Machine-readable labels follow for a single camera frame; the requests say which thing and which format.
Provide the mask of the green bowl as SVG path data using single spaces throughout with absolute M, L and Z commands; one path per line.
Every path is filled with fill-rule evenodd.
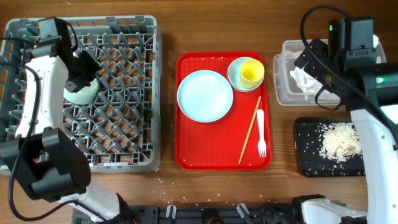
M 85 86 L 75 93 L 71 93 L 66 88 L 64 88 L 63 97 L 67 101 L 74 104 L 88 105 L 94 100 L 99 87 L 99 81 L 97 78 L 95 78 L 93 81 L 90 82 L 89 86 Z

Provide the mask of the light blue plate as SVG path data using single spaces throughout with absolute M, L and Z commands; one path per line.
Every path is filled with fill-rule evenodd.
M 199 123 L 211 123 L 224 117 L 233 100 L 229 81 L 211 70 L 192 72 L 177 88 L 178 107 L 185 116 Z

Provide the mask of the yellow plastic cup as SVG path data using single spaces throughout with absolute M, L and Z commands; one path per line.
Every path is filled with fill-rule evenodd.
M 239 82 L 246 89 L 260 85 L 265 74 L 265 67 L 256 59 L 247 59 L 240 66 Z

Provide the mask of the white napkin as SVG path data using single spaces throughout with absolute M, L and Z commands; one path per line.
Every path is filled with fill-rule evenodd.
M 303 93 L 305 101 L 315 101 L 322 84 L 307 74 L 304 70 L 295 67 L 289 72 L 289 88 L 293 93 Z

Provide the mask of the rice and food scraps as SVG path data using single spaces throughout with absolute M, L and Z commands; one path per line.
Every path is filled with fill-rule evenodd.
M 321 123 L 318 130 L 322 158 L 340 163 L 362 154 L 359 134 L 353 123 Z

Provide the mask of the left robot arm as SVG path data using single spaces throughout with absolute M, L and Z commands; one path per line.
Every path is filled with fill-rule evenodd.
M 32 200 L 71 205 L 95 223 L 138 223 L 120 195 L 92 180 L 87 158 L 65 134 L 64 101 L 86 105 L 99 87 L 100 67 L 77 43 L 72 25 L 57 17 L 39 21 L 37 40 L 23 40 L 24 109 L 15 138 L 1 144 L 9 186 L 19 184 Z

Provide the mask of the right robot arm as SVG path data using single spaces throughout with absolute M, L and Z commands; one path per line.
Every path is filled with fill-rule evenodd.
M 305 223 L 334 215 L 340 223 L 397 223 L 397 64 L 378 63 L 373 19 L 345 16 L 330 20 L 328 42 L 308 41 L 305 17 L 300 37 L 305 46 L 295 61 L 322 90 L 336 94 L 359 134 L 368 187 L 362 215 L 330 202 L 301 204 Z

